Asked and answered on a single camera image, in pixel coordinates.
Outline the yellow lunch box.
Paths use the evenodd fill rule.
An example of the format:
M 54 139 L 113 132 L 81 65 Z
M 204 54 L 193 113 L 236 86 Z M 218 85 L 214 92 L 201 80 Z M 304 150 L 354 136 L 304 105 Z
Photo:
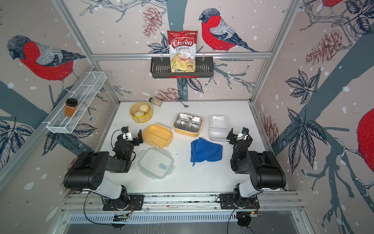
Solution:
M 198 137 L 202 129 L 203 119 L 194 115 L 181 113 L 177 115 L 173 128 L 185 136 Z

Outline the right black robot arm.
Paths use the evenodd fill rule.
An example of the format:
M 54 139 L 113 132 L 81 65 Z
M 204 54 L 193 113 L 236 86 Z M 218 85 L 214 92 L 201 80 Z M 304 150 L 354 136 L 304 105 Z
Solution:
M 249 179 L 238 183 L 233 190 L 234 204 L 248 205 L 250 200 L 263 192 L 264 189 L 283 189 L 286 176 L 271 151 L 250 151 L 253 138 L 248 128 L 242 128 L 237 135 L 231 129 L 227 135 L 229 144 L 233 146 L 230 166 L 236 174 L 248 174 Z

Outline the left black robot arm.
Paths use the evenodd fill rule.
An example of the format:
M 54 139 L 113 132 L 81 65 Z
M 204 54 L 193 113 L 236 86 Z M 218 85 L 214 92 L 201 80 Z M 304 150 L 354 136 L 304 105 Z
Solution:
M 105 172 L 128 173 L 136 158 L 134 147 L 143 143 L 142 131 L 135 137 L 131 135 L 128 126 L 122 127 L 120 131 L 113 145 L 113 157 L 108 151 L 80 154 L 66 173 L 63 185 L 74 191 L 101 196 L 104 211 L 140 211 L 143 195 L 129 195 L 124 185 L 105 177 Z

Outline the yellow lunch box lid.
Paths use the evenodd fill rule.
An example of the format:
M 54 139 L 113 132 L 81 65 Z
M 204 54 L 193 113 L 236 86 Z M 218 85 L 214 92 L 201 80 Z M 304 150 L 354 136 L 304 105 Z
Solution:
M 142 133 L 145 143 L 156 148 L 169 147 L 173 141 L 173 133 L 170 128 L 159 123 L 148 126 Z

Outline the blue cleaning cloth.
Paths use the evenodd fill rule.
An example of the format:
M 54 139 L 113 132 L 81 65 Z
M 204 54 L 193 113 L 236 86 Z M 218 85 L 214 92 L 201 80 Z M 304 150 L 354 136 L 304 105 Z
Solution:
M 204 161 L 220 161 L 223 156 L 223 146 L 203 138 L 198 138 L 191 142 L 191 163 L 201 163 Z

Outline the clear lunch box lid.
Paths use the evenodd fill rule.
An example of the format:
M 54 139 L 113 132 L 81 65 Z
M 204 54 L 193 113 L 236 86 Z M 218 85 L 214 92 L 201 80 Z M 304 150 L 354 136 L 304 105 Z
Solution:
M 174 170 L 174 159 L 157 148 L 146 150 L 138 161 L 139 171 L 151 179 L 164 179 Z

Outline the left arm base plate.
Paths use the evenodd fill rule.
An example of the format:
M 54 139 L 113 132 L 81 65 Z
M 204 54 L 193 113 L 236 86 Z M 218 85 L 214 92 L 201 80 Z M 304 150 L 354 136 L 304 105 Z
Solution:
M 126 195 L 118 199 L 103 199 L 103 211 L 141 211 L 144 195 Z

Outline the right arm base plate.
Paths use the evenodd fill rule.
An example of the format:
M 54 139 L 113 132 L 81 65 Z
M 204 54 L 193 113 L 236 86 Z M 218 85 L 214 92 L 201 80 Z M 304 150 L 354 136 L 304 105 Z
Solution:
M 233 193 L 223 193 L 216 201 L 220 203 L 222 210 L 233 210 L 234 208 L 258 210 L 260 208 L 257 196 L 242 198 L 235 197 Z

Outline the clear plastic lunch box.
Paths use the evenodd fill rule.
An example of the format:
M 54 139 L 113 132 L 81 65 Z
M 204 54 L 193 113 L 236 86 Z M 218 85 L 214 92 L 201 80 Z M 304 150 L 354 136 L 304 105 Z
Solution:
M 208 138 L 214 142 L 224 142 L 229 133 L 228 117 L 224 115 L 210 115 L 208 122 Z

